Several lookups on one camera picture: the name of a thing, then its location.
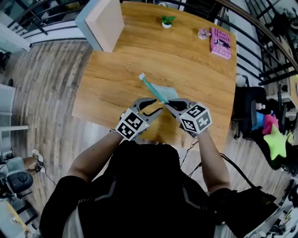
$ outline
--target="small potted plant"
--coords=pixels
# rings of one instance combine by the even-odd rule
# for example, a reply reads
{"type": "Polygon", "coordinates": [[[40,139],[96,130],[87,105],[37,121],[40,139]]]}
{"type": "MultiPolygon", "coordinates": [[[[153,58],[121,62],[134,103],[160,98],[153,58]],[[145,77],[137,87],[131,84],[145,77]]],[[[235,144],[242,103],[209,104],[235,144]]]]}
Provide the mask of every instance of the small potted plant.
{"type": "Polygon", "coordinates": [[[172,26],[172,21],[175,19],[176,17],[173,16],[162,16],[162,26],[163,28],[170,28],[172,26]]]}

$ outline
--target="green star plush toy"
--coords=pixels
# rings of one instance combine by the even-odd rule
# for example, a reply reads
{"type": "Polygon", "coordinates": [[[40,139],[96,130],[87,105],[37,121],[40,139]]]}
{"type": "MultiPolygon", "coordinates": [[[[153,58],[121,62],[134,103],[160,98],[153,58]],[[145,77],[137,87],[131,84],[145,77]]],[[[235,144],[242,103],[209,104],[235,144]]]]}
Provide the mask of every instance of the green star plush toy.
{"type": "Polygon", "coordinates": [[[271,133],[269,135],[265,135],[264,140],[270,148],[271,160],[274,160],[278,155],[284,158],[287,157],[285,150],[287,137],[282,135],[274,124],[272,124],[271,133]]]}

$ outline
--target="wooden floor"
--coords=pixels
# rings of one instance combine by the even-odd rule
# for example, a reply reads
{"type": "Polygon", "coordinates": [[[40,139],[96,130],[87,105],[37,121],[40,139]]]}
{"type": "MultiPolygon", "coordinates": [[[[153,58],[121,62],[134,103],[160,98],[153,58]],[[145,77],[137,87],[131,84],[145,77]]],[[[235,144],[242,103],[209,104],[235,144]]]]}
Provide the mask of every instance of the wooden floor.
{"type": "MultiPolygon", "coordinates": [[[[13,125],[29,125],[28,131],[13,134],[14,155],[30,156],[31,150],[37,148],[44,156],[47,174],[56,183],[76,155],[108,132],[107,128],[71,116],[75,92],[91,52],[89,44],[82,40],[35,44],[29,53],[13,55],[5,74],[0,76],[0,83],[14,79],[13,125]]],[[[229,131],[226,155],[254,184],[280,199],[290,177],[285,172],[273,171],[254,142],[235,141],[234,133],[233,129],[229,131]]],[[[178,151],[182,160],[186,149],[178,151]]],[[[182,170],[189,174],[199,162],[199,154],[191,150],[182,170]]],[[[240,174],[228,166],[233,188],[248,188],[240,174]]],[[[192,178],[206,189],[201,169],[192,178]]],[[[54,184],[44,173],[37,173],[32,190],[28,200],[41,212],[54,184]]]]}

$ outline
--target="black and white marker cube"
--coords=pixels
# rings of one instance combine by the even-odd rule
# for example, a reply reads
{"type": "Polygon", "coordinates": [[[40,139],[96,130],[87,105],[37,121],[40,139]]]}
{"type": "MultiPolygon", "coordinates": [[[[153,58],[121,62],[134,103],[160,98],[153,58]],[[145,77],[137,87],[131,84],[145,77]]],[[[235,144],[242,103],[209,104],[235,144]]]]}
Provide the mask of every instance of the black and white marker cube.
{"type": "Polygon", "coordinates": [[[197,103],[180,116],[186,131],[201,133],[212,124],[209,109],[202,103],[197,103]]]}
{"type": "Polygon", "coordinates": [[[146,123],[138,114],[134,113],[130,108],[121,116],[121,120],[116,127],[122,136],[127,140],[132,140],[140,132],[146,130],[150,125],[146,123]]]}

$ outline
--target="pink book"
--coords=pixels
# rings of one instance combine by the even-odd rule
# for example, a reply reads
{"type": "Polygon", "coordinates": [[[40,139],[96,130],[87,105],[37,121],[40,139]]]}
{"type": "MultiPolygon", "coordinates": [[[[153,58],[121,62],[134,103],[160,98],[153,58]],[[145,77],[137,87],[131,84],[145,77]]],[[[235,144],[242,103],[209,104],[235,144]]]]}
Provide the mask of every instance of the pink book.
{"type": "Polygon", "coordinates": [[[216,28],[211,28],[211,53],[225,59],[231,58],[230,36],[216,28]]]}

